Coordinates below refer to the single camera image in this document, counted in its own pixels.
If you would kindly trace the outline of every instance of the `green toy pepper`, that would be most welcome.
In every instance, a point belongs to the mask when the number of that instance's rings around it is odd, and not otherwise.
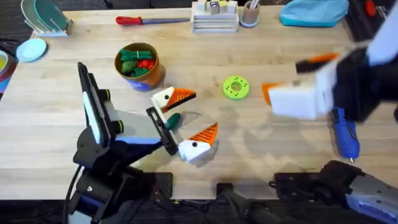
[[[119,52],[122,54],[120,60],[123,62],[128,60],[137,60],[137,59],[152,59],[152,53],[150,51],[145,51],[145,50],[131,51],[131,50],[121,49]]]
[[[140,77],[141,75],[145,75],[147,72],[149,72],[148,68],[136,68],[134,69],[134,72],[136,73],[135,77]]]

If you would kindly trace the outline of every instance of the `red knife handle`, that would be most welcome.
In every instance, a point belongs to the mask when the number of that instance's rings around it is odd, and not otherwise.
[[[118,16],[116,23],[119,25],[142,25],[141,17]]]

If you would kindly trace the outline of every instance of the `orange object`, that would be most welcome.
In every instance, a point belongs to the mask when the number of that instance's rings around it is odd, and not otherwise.
[[[162,112],[166,113],[169,109],[191,100],[196,97],[196,95],[197,94],[192,90],[175,88],[170,100],[167,102],[167,105],[162,108]]]
[[[328,53],[321,56],[316,56],[308,59],[310,63],[317,63],[317,62],[329,62],[339,56],[338,53]]]
[[[192,136],[189,140],[207,142],[210,146],[213,145],[217,137],[218,123],[211,125],[198,134]]]
[[[266,103],[270,106],[271,105],[271,99],[269,98],[268,91],[272,87],[279,86],[281,83],[263,83],[261,88],[262,88],[262,94],[264,94],[264,99],[266,100]]]

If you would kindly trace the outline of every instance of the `pen holder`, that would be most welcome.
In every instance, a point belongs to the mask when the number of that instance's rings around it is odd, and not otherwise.
[[[259,23],[260,4],[258,3],[254,9],[250,9],[251,1],[248,1],[243,7],[240,23],[244,27],[254,27]]]

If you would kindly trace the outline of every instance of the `blue plate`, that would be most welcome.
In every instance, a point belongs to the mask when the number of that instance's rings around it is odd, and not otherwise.
[[[17,58],[21,62],[33,62],[43,56],[47,44],[40,38],[30,39],[17,48]]]

